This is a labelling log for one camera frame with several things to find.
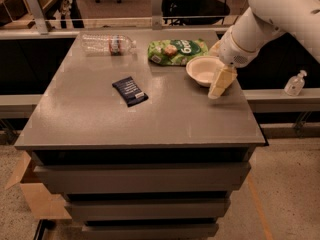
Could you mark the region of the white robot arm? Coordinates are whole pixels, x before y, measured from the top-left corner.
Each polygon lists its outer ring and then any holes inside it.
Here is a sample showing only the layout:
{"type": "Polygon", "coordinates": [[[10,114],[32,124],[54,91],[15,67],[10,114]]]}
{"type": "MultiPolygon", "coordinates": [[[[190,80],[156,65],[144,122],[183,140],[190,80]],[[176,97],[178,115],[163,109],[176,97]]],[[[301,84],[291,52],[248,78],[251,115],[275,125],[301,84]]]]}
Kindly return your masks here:
{"type": "Polygon", "coordinates": [[[320,0],[248,0],[248,8],[209,50],[223,63],[208,97],[219,98],[236,79],[236,70],[254,60],[268,42],[291,34],[320,62],[320,0]]]}

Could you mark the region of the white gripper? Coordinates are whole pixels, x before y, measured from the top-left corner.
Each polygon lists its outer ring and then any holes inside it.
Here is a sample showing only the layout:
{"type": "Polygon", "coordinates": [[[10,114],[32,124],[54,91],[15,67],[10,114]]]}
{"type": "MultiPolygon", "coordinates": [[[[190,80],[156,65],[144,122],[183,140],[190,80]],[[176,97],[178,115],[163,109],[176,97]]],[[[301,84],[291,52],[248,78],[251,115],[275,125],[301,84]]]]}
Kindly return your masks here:
{"type": "Polygon", "coordinates": [[[210,56],[219,57],[222,63],[228,65],[217,69],[213,73],[212,82],[208,92],[208,97],[210,99],[219,98],[237,78],[236,68],[243,68],[247,66],[258,55],[258,50],[248,51],[241,48],[233,37],[233,30],[234,27],[231,26],[222,38],[208,51],[210,56]]]}

